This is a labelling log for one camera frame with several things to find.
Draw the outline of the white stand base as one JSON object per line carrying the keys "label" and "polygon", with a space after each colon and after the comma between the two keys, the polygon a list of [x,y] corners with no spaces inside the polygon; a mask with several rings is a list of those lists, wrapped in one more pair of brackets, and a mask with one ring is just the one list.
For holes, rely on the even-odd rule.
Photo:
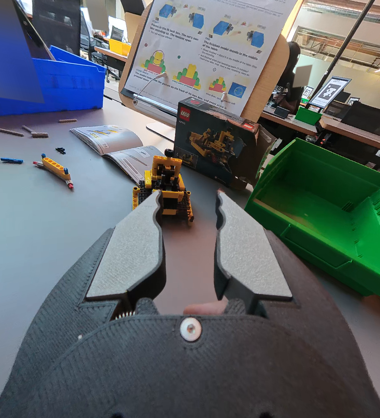
{"label": "white stand base", "polygon": [[148,123],[146,125],[146,128],[149,131],[163,137],[164,139],[167,139],[171,142],[175,141],[175,128],[172,128],[164,123],[161,123],[161,122]]}

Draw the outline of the blue plastic bin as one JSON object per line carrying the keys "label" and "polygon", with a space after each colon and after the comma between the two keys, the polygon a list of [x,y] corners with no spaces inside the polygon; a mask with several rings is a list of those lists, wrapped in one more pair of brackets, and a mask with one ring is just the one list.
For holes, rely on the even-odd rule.
{"label": "blue plastic bin", "polygon": [[55,60],[32,59],[44,103],[0,98],[0,116],[103,107],[105,68],[56,46],[50,52]]}

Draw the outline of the yellow plastic bin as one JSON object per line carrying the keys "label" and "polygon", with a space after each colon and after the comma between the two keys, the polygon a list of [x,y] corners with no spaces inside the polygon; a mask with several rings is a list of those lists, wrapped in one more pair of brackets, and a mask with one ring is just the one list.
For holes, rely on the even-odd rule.
{"label": "yellow plastic bin", "polygon": [[130,53],[131,45],[116,39],[109,39],[109,49],[116,54],[127,57]]}

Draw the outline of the small green bin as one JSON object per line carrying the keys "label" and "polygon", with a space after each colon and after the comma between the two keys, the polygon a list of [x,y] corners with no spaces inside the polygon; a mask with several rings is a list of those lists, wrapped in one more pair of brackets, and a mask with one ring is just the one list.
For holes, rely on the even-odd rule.
{"label": "small green bin", "polygon": [[313,110],[306,109],[306,107],[300,106],[294,119],[305,124],[315,126],[321,117],[322,114],[320,112],[315,112]]}

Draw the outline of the black mesh office chair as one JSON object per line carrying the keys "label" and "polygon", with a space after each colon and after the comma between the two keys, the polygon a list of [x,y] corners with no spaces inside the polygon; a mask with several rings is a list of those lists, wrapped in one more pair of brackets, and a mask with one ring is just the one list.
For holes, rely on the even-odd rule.
{"label": "black mesh office chair", "polygon": [[46,43],[80,55],[81,2],[33,0],[32,24]]}

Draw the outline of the yellow lego bulldozer model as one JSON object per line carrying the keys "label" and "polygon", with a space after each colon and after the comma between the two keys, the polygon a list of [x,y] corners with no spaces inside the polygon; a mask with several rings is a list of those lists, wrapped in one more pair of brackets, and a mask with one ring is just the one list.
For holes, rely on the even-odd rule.
{"label": "yellow lego bulldozer model", "polygon": [[185,188],[180,169],[182,160],[174,158],[173,149],[165,149],[165,155],[155,155],[152,166],[145,170],[143,180],[133,188],[132,209],[143,203],[153,192],[161,191],[163,215],[187,219],[193,225],[194,216],[190,201],[191,192]]}

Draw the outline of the lego set box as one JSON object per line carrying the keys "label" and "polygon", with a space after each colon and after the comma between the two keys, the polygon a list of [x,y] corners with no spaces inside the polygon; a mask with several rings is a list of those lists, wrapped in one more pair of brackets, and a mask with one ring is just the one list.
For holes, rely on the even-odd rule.
{"label": "lego set box", "polygon": [[174,155],[234,190],[255,186],[276,138],[259,123],[194,97],[178,103]]}

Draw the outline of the yellow lego beam assembly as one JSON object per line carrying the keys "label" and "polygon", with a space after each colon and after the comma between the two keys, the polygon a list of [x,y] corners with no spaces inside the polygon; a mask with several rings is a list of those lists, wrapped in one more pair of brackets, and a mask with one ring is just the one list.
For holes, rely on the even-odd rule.
{"label": "yellow lego beam assembly", "polygon": [[48,158],[46,154],[41,154],[41,162],[40,161],[33,161],[32,162],[36,167],[47,170],[51,172],[53,175],[57,176],[61,180],[63,180],[67,187],[70,190],[74,189],[74,185],[72,183],[71,174],[69,170],[64,167],[63,165],[55,162],[54,160]]}

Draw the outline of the lego instruction booklet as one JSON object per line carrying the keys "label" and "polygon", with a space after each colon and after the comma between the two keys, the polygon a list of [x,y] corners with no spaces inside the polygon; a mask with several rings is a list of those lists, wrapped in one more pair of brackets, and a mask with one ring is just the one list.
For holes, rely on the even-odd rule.
{"label": "lego instruction booklet", "polygon": [[70,132],[100,156],[114,161],[136,184],[145,179],[154,156],[164,156],[156,147],[144,146],[129,129],[112,125],[72,128]]}

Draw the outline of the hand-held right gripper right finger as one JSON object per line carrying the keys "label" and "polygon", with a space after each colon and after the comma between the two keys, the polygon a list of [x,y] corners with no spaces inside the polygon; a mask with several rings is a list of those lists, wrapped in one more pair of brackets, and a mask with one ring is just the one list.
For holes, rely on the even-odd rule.
{"label": "hand-held right gripper right finger", "polygon": [[215,212],[217,299],[241,299],[249,314],[263,300],[291,302],[292,291],[260,223],[221,190],[217,191]]}

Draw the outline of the green plastic bin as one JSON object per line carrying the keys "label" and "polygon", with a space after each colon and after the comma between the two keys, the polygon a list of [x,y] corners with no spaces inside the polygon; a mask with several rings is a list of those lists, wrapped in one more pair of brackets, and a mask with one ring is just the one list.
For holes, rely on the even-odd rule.
{"label": "green plastic bin", "polygon": [[380,172],[296,139],[266,166],[245,211],[296,255],[380,296]]}

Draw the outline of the printed tag sign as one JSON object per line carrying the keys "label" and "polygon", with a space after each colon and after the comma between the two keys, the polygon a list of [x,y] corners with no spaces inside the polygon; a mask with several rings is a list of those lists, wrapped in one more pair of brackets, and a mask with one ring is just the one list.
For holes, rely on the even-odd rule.
{"label": "printed tag sign", "polygon": [[331,76],[319,91],[308,101],[308,105],[324,109],[349,84],[351,78]]}

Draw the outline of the black monitor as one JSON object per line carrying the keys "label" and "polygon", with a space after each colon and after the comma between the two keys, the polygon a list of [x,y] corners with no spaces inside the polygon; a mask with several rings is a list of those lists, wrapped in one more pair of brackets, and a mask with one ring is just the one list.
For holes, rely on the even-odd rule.
{"label": "black monitor", "polygon": [[380,136],[380,109],[355,101],[341,123]]}

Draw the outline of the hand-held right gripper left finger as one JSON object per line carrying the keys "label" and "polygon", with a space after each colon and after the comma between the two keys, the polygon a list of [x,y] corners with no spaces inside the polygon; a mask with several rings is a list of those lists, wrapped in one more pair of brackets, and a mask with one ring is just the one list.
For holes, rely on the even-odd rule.
{"label": "hand-held right gripper left finger", "polygon": [[87,300],[120,300],[134,309],[166,285],[162,192],[156,191],[120,221],[109,239],[86,294]]}

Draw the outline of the black pole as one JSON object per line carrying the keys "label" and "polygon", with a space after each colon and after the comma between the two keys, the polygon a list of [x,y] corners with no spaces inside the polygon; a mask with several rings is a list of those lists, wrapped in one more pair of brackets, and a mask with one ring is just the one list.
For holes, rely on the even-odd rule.
{"label": "black pole", "polygon": [[330,63],[328,69],[325,71],[325,73],[323,74],[321,80],[319,81],[316,90],[319,90],[325,83],[325,81],[327,80],[329,74],[331,73],[331,71],[334,69],[334,67],[336,66],[338,60],[341,58],[341,56],[344,53],[344,50],[346,49],[346,47],[348,46],[349,42],[351,41],[352,37],[354,36],[354,34],[356,33],[356,30],[359,28],[361,22],[364,20],[365,16],[367,15],[367,13],[369,12],[370,8],[373,6],[373,4],[375,3],[375,0],[369,0],[365,7],[363,8],[363,10],[361,11],[360,15],[358,16],[356,22],[354,23],[353,27],[351,28],[351,30],[349,31],[348,35],[346,36],[346,38],[344,39],[342,45],[340,46],[338,52],[336,53],[333,61]]}

